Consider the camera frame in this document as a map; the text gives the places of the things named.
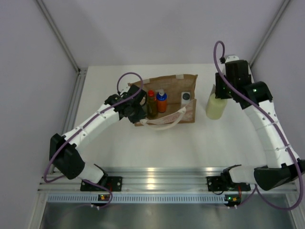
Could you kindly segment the red capped oil bottle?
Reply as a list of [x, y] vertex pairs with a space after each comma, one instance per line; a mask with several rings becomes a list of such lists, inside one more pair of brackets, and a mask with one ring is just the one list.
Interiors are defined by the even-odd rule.
[[150, 118], [158, 115], [157, 100], [153, 90], [147, 92], [147, 112]]

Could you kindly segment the blue capped orange bottle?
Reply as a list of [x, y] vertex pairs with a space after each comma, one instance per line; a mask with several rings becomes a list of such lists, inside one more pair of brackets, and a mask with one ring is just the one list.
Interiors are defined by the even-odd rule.
[[167, 94], [163, 89], [157, 91], [157, 109], [159, 113], [165, 113], [167, 109]]

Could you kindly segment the pale yellow pump bottle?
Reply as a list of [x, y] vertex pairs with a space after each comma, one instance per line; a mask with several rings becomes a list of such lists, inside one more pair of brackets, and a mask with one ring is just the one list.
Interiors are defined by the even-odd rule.
[[214, 84], [205, 108], [206, 116], [212, 120], [220, 119], [227, 105], [227, 99], [216, 98], [215, 91], [216, 86]]

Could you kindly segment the brown jute canvas bag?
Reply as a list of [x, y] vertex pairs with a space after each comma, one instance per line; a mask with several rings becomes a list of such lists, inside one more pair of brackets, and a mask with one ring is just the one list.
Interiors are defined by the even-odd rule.
[[[160, 128], [165, 125], [170, 127], [176, 124], [189, 124], [195, 122], [196, 98], [195, 87], [198, 75], [194, 74], [174, 74], [159, 76], [143, 80], [143, 90], [148, 92], [153, 90], [157, 93], [163, 89], [167, 94], [167, 109], [165, 113], [159, 113], [155, 118], [147, 117], [145, 121], [139, 121], [134, 125]], [[181, 93], [190, 92], [191, 101], [181, 107]]]

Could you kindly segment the white box dark cap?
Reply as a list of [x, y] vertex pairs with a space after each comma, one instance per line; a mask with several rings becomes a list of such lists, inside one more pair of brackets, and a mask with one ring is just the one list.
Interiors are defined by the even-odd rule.
[[191, 101], [191, 93], [182, 92], [181, 93], [181, 107], [186, 106], [190, 101]]

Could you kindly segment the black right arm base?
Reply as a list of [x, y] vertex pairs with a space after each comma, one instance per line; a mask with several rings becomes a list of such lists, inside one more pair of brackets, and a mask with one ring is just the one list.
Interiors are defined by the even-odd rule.
[[221, 193], [225, 191], [250, 191], [251, 187], [247, 183], [230, 183], [221, 176], [206, 177], [208, 191]]

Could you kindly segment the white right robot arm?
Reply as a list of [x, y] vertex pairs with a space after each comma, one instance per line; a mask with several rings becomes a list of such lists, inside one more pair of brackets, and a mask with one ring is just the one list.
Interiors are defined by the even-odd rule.
[[227, 56], [220, 58], [220, 61], [224, 64], [222, 74], [242, 96], [237, 95], [216, 73], [216, 98], [232, 98], [240, 105], [252, 122], [266, 156], [264, 166], [228, 167], [224, 170], [222, 185], [226, 189], [234, 189], [239, 183], [249, 183], [257, 184], [263, 190], [271, 190], [299, 178], [297, 170], [305, 173], [305, 161], [293, 151], [297, 161], [294, 164], [288, 153], [292, 150], [288, 139], [284, 133], [279, 134], [276, 130], [281, 125], [268, 86], [264, 82], [252, 81], [246, 60]]

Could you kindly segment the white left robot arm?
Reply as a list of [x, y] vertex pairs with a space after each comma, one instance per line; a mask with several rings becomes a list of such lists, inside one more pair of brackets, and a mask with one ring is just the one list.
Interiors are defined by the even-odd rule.
[[96, 164], [85, 162], [82, 152], [86, 146], [112, 124], [128, 118], [133, 124], [146, 117], [142, 101], [146, 92], [136, 85], [109, 96], [100, 108], [79, 126], [55, 134], [50, 142], [50, 162], [69, 180], [79, 178], [91, 182], [98, 191], [108, 184], [108, 174]]

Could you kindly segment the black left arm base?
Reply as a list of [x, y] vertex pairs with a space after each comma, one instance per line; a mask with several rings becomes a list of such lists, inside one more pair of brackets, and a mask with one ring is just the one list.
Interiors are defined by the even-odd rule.
[[97, 191], [104, 191], [103, 188], [108, 189], [111, 192], [121, 192], [122, 190], [122, 177], [118, 176], [109, 176], [106, 179], [103, 179], [97, 184], [82, 181], [80, 191], [84, 192], [97, 192]]

